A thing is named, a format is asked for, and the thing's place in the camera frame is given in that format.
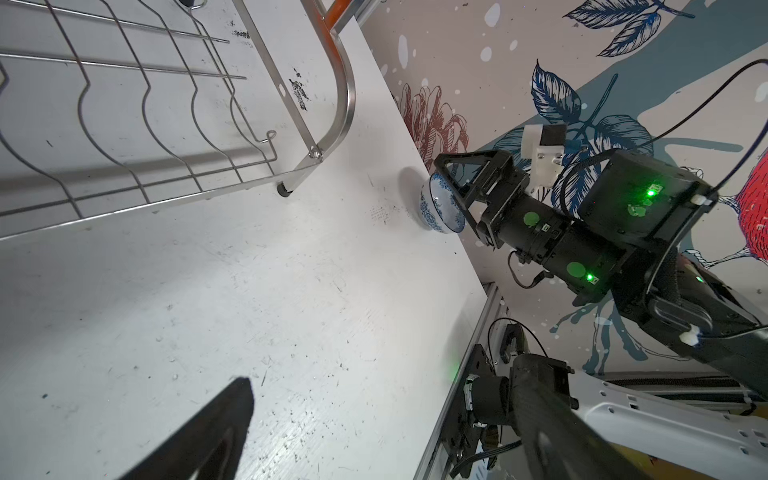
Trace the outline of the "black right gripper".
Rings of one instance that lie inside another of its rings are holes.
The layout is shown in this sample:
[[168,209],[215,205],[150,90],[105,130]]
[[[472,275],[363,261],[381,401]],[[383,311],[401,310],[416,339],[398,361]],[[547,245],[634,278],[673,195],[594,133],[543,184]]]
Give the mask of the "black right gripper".
[[486,205],[479,221],[467,217],[478,239],[494,249],[507,245],[510,257],[542,267],[527,284],[512,275],[522,289],[558,278],[578,297],[606,296],[625,250],[527,194],[527,174],[516,167],[499,171],[498,155],[443,153],[434,161],[463,207]]

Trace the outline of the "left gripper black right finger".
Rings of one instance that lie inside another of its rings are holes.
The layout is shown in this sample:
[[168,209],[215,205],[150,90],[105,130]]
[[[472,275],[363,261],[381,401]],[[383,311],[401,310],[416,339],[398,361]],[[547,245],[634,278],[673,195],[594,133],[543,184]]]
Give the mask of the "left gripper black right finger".
[[514,429],[535,479],[646,479],[577,415],[566,363],[514,361]]

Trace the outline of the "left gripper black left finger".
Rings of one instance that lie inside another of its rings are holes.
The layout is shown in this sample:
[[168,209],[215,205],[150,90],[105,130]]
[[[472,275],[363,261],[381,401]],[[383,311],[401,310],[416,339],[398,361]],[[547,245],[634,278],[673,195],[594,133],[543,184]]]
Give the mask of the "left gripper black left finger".
[[125,479],[233,479],[254,412],[251,382],[235,378]]

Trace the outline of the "blue white floral bowl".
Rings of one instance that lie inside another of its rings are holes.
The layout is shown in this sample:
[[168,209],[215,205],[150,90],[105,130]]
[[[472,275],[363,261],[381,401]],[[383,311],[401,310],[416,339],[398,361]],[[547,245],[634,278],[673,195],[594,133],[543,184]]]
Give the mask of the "blue white floral bowl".
[[421,188],[419,213],[424,223],[438,233],[458,234],[466,225],[448,182],[437,172]]

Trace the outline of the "steel wire dish rack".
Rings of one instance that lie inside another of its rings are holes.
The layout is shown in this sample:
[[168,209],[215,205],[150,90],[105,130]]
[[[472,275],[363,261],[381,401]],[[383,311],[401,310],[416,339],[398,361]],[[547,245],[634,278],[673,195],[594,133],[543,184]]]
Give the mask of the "steel wire dish rack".
[[5,1],[1,237],[262,184],[282,196],[347,136],[334,1]]

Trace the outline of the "orange plastic bowl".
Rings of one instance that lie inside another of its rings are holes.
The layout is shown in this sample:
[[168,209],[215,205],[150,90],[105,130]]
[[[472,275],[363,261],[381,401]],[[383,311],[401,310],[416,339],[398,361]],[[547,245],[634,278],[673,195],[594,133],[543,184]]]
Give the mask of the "orange plastic bowl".
[[335,0],[324,15],[324,23],[329,30],[341,31],[357,10],[353,0]]

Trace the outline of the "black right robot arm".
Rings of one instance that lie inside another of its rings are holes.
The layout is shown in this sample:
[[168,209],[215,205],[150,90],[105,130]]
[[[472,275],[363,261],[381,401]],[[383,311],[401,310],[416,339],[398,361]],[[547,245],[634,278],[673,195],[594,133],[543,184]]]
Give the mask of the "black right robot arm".
[[[478,238],[509,246],[564,281],[574,305],[611,296],[620,315],[675,353],[767,393],[767,318],[679,250],[717,189],[645,155],[609,150],[578,209],[530,194],[533,177],[504,151],[443,154],[435,163],[458,207],[485,205]],[[536,479],[639,479],[619,445],[718,479],[767,475],[767,423],[622,388],[547,355],[523,354],[509,374],[468,380],[476,421],[512,426]]]

